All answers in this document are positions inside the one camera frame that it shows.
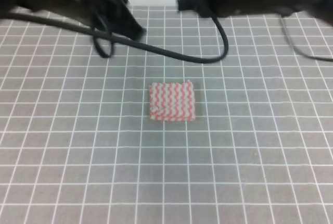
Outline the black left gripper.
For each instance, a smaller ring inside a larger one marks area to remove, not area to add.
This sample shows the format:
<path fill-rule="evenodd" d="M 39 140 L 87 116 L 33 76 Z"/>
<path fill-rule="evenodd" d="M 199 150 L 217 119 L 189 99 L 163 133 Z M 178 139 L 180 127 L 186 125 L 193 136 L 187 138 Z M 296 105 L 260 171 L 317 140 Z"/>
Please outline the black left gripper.
<path fill-rule="evenodd" d="M 106 17 L 107 22 L 114 27 L 115 33 L 134 41 L 140 41 L 146 33 L 127 8 L 128 0 L 88 0 L 88 2 L 92 9 Z"/>

